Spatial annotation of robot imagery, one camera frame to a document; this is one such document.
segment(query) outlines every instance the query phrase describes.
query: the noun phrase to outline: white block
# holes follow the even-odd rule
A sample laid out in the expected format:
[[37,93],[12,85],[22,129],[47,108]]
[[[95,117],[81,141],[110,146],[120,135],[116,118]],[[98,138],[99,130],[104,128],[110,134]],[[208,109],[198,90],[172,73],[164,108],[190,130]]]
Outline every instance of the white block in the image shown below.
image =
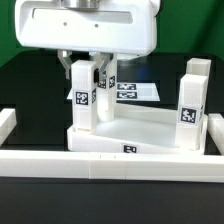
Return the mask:
[[127,180],[224,181],[218,156],[126,155]]
[[220,153],[224,155],[224,119],[221,114],[209,114],[208,132]]
[[198,150],[203,124],[208,77],[186,74],[181,79],[175,144]]
[[90,157],[69,152],[0,150],[0,176],[88,179]]
[[192,58],[187,62],[186,74],[209,76],[211,60]]
[[109,122],[114,119],[114,107],[116,103],[116,79],[117,79],[117,55],[106,68],[106,79],[99,82],[97,91],[97,112],[98,119],[102,122]]
[[16,126],[15,109],[3,109],[0,113],[0,146]]
[[74,130],[92,131],[97,123],[96,63],[77,61],[72,65],[72,109]]
[[93,61],[79,60],[72,64],[72,89],[90,91],[96,88],[93,82],[93,73],[96,63]]

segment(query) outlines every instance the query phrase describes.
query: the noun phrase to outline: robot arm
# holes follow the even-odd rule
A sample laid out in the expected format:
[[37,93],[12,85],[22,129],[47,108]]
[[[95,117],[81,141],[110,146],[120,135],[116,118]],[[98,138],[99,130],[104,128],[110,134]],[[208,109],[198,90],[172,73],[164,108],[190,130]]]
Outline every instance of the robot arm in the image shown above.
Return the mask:
[[156,46],[160,0],[17,0],[23,46],[148,55]]

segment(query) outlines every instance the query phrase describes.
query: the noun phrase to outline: white base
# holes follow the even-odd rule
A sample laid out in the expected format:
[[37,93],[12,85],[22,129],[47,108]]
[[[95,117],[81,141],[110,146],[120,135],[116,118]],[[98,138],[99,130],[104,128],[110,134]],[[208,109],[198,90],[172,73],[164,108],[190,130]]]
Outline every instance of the white base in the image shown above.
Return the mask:
[[0,150],[0,176],[224,182],[221,156]]
[[207,116],[204,116],[200,149],[175,146],[176,111],[117,104],[115,119],[99,122],[94,134],[68,129],[68,148],[76,152],[123,153],[124,146],[137,148],[140,154],[204,154]]

